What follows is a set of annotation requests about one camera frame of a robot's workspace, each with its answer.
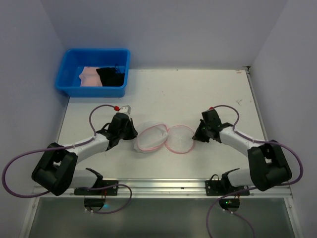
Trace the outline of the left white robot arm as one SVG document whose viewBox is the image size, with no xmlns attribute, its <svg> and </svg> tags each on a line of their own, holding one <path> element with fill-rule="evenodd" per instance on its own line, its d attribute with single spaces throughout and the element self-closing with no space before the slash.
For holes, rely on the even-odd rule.
<svg viewBox="0 0 317 238">
<path fill-rule="evenodd" d="M 93 169 L 76 169 L 77 164 L 117 146 L 120 140 L 132 140 L 138 135 L 128 113 L 116 113 L 107 129 L 96 132 L 92 141 L 70 148 L 57 143 L 48 146 L 31 178 L 52 194 L 62 195 L 69 188 L 96 190 L 101 187 L 103 176 Z"/>
</svg>

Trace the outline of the pink bra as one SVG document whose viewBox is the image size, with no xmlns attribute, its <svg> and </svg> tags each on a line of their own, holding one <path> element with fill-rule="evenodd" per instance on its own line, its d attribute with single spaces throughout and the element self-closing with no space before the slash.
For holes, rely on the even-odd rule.
<svg viewBox="0 0 317 238">
<path fill-rule="evenodd" d="M 79 74 L 81 80 L 81 87 L 102 87 L 102 82 L 99 74 L 97 73 L 99 67 L 85 66 Z"/>
</svg>

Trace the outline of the black garment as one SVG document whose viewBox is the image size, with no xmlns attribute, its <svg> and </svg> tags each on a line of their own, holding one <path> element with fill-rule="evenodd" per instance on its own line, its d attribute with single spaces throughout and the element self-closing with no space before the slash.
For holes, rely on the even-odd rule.
<svg viewBox="0 0 317 238">
<path fill-rule="evenodd" d="M 125 73 L 120 70 L 119 65 L 114 67 L 102 67 L 96 69 L 103 87 L 120 87 L 124 84 Z"/>
</svg>

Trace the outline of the white mesh laundry bag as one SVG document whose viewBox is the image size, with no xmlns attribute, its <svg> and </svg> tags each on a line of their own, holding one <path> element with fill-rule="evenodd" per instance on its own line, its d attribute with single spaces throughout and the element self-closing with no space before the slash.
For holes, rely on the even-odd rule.
<svg viewBox="0 0 317 238">
<path fill-rule="evenodd" d="M 187 154 L 195 147 L 194 132 L 185 125 L 167 126 L 163 122 L 147 121 L 136 127 L 137 137 L 133 149 L 140 153 L 152 153 L 163 146 L 175 154 Z"/>
</svg>

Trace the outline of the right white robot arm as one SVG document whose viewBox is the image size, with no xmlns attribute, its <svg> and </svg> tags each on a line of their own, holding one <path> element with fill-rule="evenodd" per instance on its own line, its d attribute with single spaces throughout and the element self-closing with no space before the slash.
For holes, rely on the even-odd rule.
<svg viewBox="0 0 317 238">
<path fill-rule="evenodd" d="M 254 186 L 266 191 L 274 186 L 289 181 L 292 172 L 276 141 L 256 142 L 247 135 L 234 130 L 234 125 L 221 119 L 214 108 L 202 112 L 202 119 L 192 139 L 208 143 L 211 139 L 230 146 L 248 159 L 247 169 L 233 169 L 221 175 L 219 180 L 209 180 L 212 189 L 227 194 Z"/>
</svg>

